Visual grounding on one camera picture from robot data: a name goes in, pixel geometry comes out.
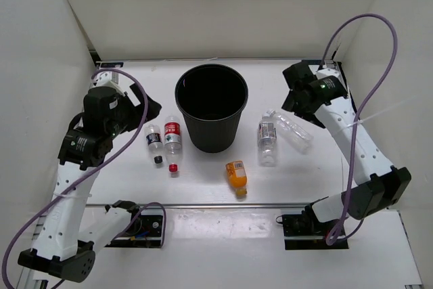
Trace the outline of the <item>pepsi bottle black cap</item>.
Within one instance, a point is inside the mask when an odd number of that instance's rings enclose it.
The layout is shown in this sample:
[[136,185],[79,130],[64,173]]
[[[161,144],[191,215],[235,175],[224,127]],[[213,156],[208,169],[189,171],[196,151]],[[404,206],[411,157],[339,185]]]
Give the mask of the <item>pepsi bottle black cap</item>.
[[161,138],[160,127],[158,125],[147,125],[145,127],[145,140],[154,164],[161,165],[163,163],[163,143]]

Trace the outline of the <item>clear unlabelled plastic bottle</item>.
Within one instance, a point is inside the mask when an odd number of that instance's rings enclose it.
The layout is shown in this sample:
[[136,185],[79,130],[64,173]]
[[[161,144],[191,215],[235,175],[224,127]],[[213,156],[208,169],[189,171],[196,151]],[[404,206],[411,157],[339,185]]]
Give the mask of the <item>clear unlabelled plastic bottle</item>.
[[269,109],[267,114],[273,121],[277,134],[284,138],[300,154],[308,154],[312,148],[313,136],[288,116]]

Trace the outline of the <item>red label water bottle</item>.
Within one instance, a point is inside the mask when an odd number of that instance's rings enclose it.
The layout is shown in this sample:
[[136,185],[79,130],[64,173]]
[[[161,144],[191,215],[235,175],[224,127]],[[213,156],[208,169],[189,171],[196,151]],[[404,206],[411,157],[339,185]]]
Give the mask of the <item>red label water bottle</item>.
[[180,122],[175,115],[170,115],[165,120],[164,153],[169,172],[177,174],[182,155],[182,138]]

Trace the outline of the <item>clear bottle colourful label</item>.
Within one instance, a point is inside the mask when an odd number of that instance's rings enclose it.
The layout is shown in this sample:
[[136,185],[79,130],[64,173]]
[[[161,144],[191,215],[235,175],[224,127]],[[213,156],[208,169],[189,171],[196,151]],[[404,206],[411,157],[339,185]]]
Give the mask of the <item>clear bottle colourful label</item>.
[[258,124],[258,161],[261,166],[277,164],[277,133],[272,118],[263,114]]

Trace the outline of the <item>black plastic waste bin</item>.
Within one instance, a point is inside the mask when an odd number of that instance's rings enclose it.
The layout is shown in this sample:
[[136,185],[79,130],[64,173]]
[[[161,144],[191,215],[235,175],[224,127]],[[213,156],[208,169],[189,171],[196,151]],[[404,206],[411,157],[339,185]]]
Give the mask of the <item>black plastic waste bin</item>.
[[189,69],[177,81],[175,101],[192,144],[219,153],[234,142],[248,102],[248,86],[236,70],[221,64]]

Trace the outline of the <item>orange juice bottle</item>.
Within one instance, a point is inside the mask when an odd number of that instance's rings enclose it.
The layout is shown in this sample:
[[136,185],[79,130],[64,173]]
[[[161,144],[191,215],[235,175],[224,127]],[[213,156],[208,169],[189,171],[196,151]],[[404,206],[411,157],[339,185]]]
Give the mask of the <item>orange juice bottle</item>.
[[238,198],[243,198],[247,195],[247,181],[244,163],[241,160],[228,162],[225,165],[227,179],[231,189]]

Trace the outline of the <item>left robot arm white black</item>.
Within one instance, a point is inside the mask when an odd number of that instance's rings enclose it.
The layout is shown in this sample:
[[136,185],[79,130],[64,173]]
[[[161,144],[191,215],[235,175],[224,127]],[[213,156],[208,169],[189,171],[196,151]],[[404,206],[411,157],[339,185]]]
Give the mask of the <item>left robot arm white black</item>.
[[142,226],[143,209],[134,202],[119,200],[97,223],[80,229],[94,181],[119,156],[118,152],[109,155],[114,139],[132,131],[134,141],[144,123],[156,118],[161,110],[138,80],[130,86],[139,100],[136,106],[127,92],[103,76],[105,72],[101,69],[93,75],[83,110],[68,125],[58,154],[53,198],[32,218],[36,221],[44,216],[44,224],[31,248],[18,257],[19,265],[61,281],[83,282],[102,248],[123,234],[136,234]]

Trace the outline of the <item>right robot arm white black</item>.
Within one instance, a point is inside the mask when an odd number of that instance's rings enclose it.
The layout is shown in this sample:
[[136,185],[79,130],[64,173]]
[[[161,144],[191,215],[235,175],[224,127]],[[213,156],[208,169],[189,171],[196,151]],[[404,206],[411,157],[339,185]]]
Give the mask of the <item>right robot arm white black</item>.
[[283,110],[327,129],[353,170],[351,190],[321,199],[307,209],[304,228],[314,235],[329,221],[340,217],[361,220],[396,204],[406,190],[411,174],[396,168],[379,150],[364,126],[353,129],[355,111],[338,71],[313,72],[306,62],[283,71],[290,89]]

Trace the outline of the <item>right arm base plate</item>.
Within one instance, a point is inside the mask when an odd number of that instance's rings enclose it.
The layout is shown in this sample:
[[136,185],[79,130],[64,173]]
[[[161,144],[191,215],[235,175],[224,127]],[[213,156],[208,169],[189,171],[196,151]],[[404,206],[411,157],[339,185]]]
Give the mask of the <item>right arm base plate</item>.
[[336,220],[307,225],[303,215],[280,215],[275,218],[278,225],[283,227],[285,250],[346,250],[349,249],[345,240],[345,231],[335,244],[328,246],[325,238],[337,223]]

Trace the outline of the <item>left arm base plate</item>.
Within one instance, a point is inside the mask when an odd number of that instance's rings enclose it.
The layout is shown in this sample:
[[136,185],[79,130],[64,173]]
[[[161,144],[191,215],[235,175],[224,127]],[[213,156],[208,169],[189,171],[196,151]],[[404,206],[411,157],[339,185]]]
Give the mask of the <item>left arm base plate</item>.
[[162,248],[165,241],[166,213],[159,206],[143,210],[135,223],[106,248]]

